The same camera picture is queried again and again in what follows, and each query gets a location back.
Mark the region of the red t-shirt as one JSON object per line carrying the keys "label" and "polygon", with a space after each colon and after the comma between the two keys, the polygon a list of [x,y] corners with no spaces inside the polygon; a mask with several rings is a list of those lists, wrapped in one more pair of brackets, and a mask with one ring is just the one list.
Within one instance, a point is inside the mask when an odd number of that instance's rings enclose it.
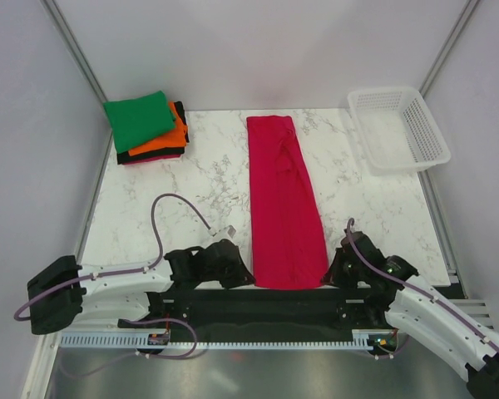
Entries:
{"label": "red t-shirt", "polygon": [[250,116],[246,125],[256,284],[277,290],[318,288],[329,261],[293,120]]}

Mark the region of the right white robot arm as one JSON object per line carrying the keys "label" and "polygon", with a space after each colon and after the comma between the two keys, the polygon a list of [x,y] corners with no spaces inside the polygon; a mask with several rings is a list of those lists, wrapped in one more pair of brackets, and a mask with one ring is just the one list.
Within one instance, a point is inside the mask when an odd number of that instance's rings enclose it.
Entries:
{"label": "right white robot arm", "polygon": [[499,398],[499,333],[443,297],[405,259],[344,244],[336,249],[323,284],[372,292],[359,319],[372,328],[388,325],[436,354],[466,383],[474,398]]}

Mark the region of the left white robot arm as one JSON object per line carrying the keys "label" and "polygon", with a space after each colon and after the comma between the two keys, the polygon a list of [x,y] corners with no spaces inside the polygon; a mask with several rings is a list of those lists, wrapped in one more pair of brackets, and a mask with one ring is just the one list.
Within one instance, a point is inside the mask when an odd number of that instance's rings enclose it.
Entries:
{"label": "left white robot arm", "polygon": [[28,321],[34,335],[56,333],[85,314],[86,305],[94,300],[161,293],[169,288],[194,289],[210,281],[224,289],[255,283],[239,248],[227,239],[206,248],[176,249],[146,265],[107,271],[83,267],[75,256],[67,255],[27,283]]}

